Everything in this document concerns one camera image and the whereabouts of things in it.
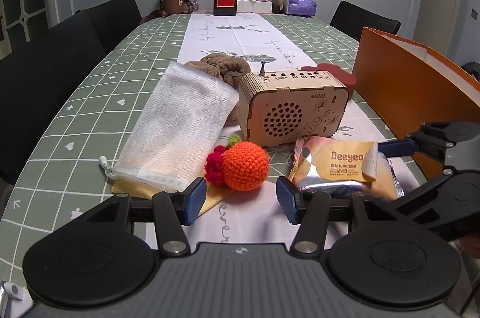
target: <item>brown plush toy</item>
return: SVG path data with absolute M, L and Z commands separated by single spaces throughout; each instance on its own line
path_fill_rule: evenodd
M 231 57 L 223 53 L 212 53 L 200 61 L 189 61 L 186 66 L 193 67 L 222 79 L 232 88 L 238 90 L 242 77 L 250 73 L 250 65 L 241 58 Z M 238 121 L 238 103 L 226 119 L 227 125 L 236 125 Z

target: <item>white mesh bag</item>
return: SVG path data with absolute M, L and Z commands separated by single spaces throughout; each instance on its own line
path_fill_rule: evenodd
M 183 191 L 212 151 L 238 93 L 222 81 L 172 62 L 148 99 L 113 174 Z

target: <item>orange box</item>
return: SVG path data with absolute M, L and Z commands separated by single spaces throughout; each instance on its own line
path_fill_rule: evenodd
M 428 46 L 364 27 L 352 74 L 357 92 L 397 138 L 423 122 L 480 124 L 480 83 Z M 442 165 L 415 154 L 429 179 Z

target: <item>crochet orange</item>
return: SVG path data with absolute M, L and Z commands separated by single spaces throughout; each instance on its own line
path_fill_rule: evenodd
M 268 176 L 268 155 L 251 142 L 239 142 L 223 153 L 223 178 L 237 191 L 251 191 Z

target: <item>blue gripper pad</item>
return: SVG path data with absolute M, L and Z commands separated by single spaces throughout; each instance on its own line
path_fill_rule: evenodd
M 299 211 L 295 205 L 295 194 L 281 179 L 277 179 L 277 201 L 280 203 L 289 222 L 298 224 Z
M 195 223 L 198 213 L 202 209 L 207 197 L 207 184 L 205 179 L 197 179 L 193 183 L 196 183 L 196 186 L 193 187 L 193 190 L 187 196 L 185 211 L 183 212 L 182 224 L 185 226 L 190 226 Z
M 410 138 L 380 142 L 378 144 L 378 151 L 387 158 L 413 156 L 418 150 L 418 145 Z

